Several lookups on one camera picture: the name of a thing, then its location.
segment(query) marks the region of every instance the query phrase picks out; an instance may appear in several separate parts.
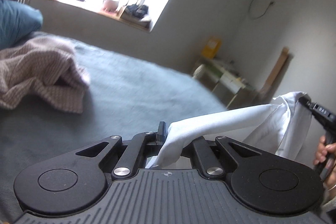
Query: triangular cutout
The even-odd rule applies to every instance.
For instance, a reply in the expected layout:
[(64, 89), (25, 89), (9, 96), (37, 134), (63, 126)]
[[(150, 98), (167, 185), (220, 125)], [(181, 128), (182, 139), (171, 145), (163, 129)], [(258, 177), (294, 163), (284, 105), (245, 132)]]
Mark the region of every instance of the triangular cutout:
[(260, 156), (261, 153), (251, 150), (237, 143), (229, 143), (229, 145), (243, 158)]
[(102, 142), (76, 153), (78, 156), (94, 158), (108, 145), (108, 142)]

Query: bracelet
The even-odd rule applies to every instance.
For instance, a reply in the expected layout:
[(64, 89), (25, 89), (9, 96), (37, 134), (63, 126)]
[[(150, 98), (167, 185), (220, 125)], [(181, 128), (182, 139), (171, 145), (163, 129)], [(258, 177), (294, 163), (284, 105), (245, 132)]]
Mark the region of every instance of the bracelet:
[(331, 187), (330, 189), (328, 189), (328, 192), (331, 191), (332, 189), (334, 189), (335, 187), (336, 187), (336, 184), (333, 187)]

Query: pillow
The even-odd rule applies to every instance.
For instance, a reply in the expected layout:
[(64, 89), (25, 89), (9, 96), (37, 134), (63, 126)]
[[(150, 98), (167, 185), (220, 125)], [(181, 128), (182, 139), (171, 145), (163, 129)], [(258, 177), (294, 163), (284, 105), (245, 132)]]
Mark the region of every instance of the pillow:
[(0, 0), (0, 50), (38, 31), (43, 22), (39, 10), (13, 0)]

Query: bed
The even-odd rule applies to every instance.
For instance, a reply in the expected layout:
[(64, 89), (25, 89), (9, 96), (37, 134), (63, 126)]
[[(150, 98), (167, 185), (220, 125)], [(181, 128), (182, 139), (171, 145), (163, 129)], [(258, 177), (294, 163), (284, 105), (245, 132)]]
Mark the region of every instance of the bed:
[[(39, 35), (49, 34), (34, 32), (21, 43)], [(127, 140), (136, 133), (156, 131), (159, 121), (169, 125), (226, 110), (186, 74), (71, 41), (78, 63), (91, 75), (82, 114), (55, 110), (33, 95), (26, 96), (15, 110), (0, 110), (2, 221), (11, 223), (21, 214), (13, 182), (28, 165), (107, 136), (121, 135)]]

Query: silver bolt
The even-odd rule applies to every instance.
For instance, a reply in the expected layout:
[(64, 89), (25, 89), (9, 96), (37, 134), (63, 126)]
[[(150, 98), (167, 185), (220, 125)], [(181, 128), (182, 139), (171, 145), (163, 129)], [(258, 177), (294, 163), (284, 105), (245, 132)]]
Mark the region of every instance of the silver bolt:
[(223, 169), (219, 167), (210, 167), (208, 168), (207, 173), (212, 176), (218, 176), (223, 174)]
[(113, 173), (117, 176), (125, 176), (125, 175), (128, 175), (129, 173), (131, 173), (131, 171), (126, 168), (126, 167), (119, 167), (119, 168), (116, 168)]

